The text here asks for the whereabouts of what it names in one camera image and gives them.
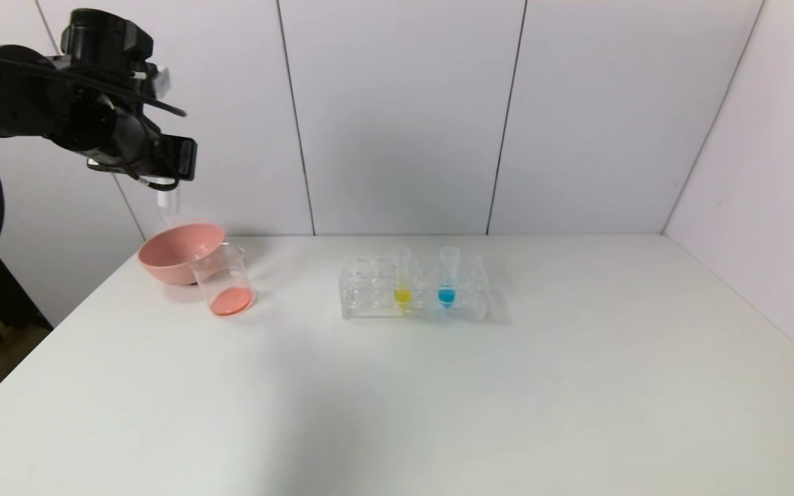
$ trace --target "plastic test tube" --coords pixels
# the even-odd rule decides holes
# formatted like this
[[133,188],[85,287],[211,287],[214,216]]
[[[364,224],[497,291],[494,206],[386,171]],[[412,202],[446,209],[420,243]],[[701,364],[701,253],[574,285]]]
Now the plastic test tube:
[[409,280],[409,267],[412,263],[412,251],[401,246],[394,250],[394,301],[398,307],[406,308],[412,301],[412,288]]
[[461,251],[458,248],[454,246],[440,248],[440,290],[437,296],[444,308],[450,308],[455,302],[460,261]]

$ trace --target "wall seam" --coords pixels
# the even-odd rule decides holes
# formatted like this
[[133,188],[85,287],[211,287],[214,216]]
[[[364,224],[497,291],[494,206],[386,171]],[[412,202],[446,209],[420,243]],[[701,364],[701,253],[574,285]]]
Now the wall seam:
[[501,155],[505,150],[505,136],[507,135],[507,119],[510,117],[510,105],[513,98],[513,85],[516,82],[516,67],[520,63],[520,47],[522,46],[522,31],[526,28],[526,10],[529,9],[529,0],[522,6],[522,18],[520,19],[520,35],[516,41],[516,54],[513,57],[513,74],[510,78],[510,91],[507,92],[507,109],[505,110],[505,124],[501,129],[501,146],[498,148],[498,162],[495,165],[495,182],[492,185],[492,199],[489,202],[489,219],[486,220],[486,236],[489,235],[489,227],[492,226],[492,212],[495,210],[495,192],[498,191],[498,173],[501,172]]
[[284,48],[284,65],[287,66],[287,82],[289,83],[289,97],[293,104],[293,122],[296,123],[296,139],[299,140],[299,158],[302,161],[302,174],[305,179],[305,197],[308,198],[308,216],[312,220],[312,236],[317,236],[318,232],[314,226],[314,210],[312,209],[312,189],[308,185],[308,169],[305,167],[305,150],[302,147],[302,133],[299,131],[299,112],[296,110],[296,93],[293,91],[293,74],[289,68],[289,55],[287,54],[287,34],[284,31],[284,18],[281,13],[281,0],[276,1],[278,6],[278,25],[281,28],[281,43]]
[[57,42],[54,40],[54,34],[51,32],[51,26],[48,25],[48,19],[45,17],[44,10],[41,9],[41,3],[39,0],[32,0],[35,3],[35,10],[38,10],[39,16],[41,17],[41,24],[45,26],[45,32],[48,33],[48,40],[51,41],[51,47],[54,48],[54,53],[60,53],[60,47],[57,47]]
[[753,27],[749,30],[749,35],[746,37],[746,43],[744,43],[743,50],[740,52],[740,57],[737,59],[737,65],[734,66],[734,72],[731,73],[731,80],[728,81],[728,87],[725,88],[725,93],[722,95],[722,101],[719,103],[719,109],[715,111],[713,122],[710,123],[709,130],[706,131],[706,136],[703,137],[703,142],[700,143],[700,149],[697,150],[697,155],[694,157],[694,163],[692,163],[690,170],[688,170],[688,175],[684,177],[684,183],[682,183],[682,188],[678,192],[678,195],[675,196],[675,202],[673,202],[673,207],[670,209],[670,214],[667,216],[667,220],[665,220],[664,226],[661,228],[662,235],[666,235],[667,226],[670,225],[670,220],[672,220],[672,216],[675,214],[675,208],[678,207],[678,203],[680,203],[682,200],[684,190],[688,187],[688,183],[691,181],[691,176],[694,173],[694,169],[697,167],[697,163],[699,163],[700,157],[703,155],[703,150],[706,148],[706,142],[709,141],[709,135],[712,134],[713,129],[715,129],[715,123],[719,120],[719,115],[722,113],[722,109],[724,109],[725,101],[728,101],[728,94],[731,93],[731,87],[734,86],[734,78],[737,78],[737,71],[740,70],[740,65],[743,63],[743,57],[746,56],[746,49],[749,48],[749,42],[753,38],[753,32],[755,32],[756,26],[759,25],[759,18],[762,18],[762,11],[765,9],[766,1],[768,0],[762,0],[762,3],[759,4],[759,10],[755,13],[755,20],[753,20]]
[[759,317],[762,317],[763,320],[765,320],[768,324],[770,324],[770,326],[774,327],[774,329],[778,333],[780,333],[780,335],[784,336],[786,338],[786,340],[788,342],[790,342],[792,346],[794,346],[794,339],[792,339],[792,336],[788,335],[788,333],[786,333],[785,330],[783,330],[781,327],[779,327],[774,322],[774,320],[771,320],[770,317],[768,317],[764,313],[762,313],[762,310],[760,310],[759,307],[756,307],[756,305],[753,304],[752,301],[747,299],[746,296],[743,296],[740,293],[740,291],[738,291],[733,285],[731,285],[730,282],[728,282],[728,280],[725,280],[724,277],[722,277],[718,273],[716,273],[715,270],[712,270],[711,268],[709,268],[709,266],[707,264],[703,263],[703,260],[700,260],[700,258],[698,258],[697,255],[695,255],[691,250],[688,250],[686,247],[681,245],[680,242],[675,241],[675,239],[669,238],[668,236],[664,236],[664,239],[668,239],[670,242],[672,242],[672,244],[674,244],[675,246],[678,246],[678,248],[680,248],[681,251],[684,251],[684,253],[688,257],[690,257],[691,260],[694,260],[694,262],[700,264],[700,266],[702,266],[704,269],[706,269],[706,272],[708,272],[710,274],[710,276],[713,276],[713,277],[715,277],[715,279],[718,279],[718,282],[721,282],[722,285],[725,286],[725,288],[730,290],[730,292],[734,293],[734,295],[737,296],[737,298],[740,298],[740,300],[743,301],[744,304],[748,305],[748,307],[751,308],[754,311],[754,313],[758,313]]

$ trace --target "robotic arm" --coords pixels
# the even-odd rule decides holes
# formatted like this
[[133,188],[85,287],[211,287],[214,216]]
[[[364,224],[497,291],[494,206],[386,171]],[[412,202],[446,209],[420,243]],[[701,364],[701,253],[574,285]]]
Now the robotic arm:
[[61,39],[63,56],[0,46],[0,137],[44,136],[88,157],[88,167],[192,181],[195,141],[161,133],[143,115],[148,104],[179,116],[157,100],[170,86],[167,70],[146,62],[152,37],[107,12],[73,10]]

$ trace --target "blue liquid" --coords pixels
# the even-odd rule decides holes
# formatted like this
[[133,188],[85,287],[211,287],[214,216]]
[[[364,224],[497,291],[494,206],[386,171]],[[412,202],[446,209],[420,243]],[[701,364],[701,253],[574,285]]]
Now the blue liquid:
[[455,302],[455,289],[441,289],[437,294],[437,298],[439,298],[440,304],[444,308],[450,308]]

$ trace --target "pink liquid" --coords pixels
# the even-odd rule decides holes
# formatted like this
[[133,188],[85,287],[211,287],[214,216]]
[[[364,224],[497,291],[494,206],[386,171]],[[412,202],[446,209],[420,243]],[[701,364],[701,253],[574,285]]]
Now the pink liquid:
[[255,295],[251,289],[229,288],[217,295],[210,304],[210,311],[216,315],[234,315],[245,310],[253,303]]

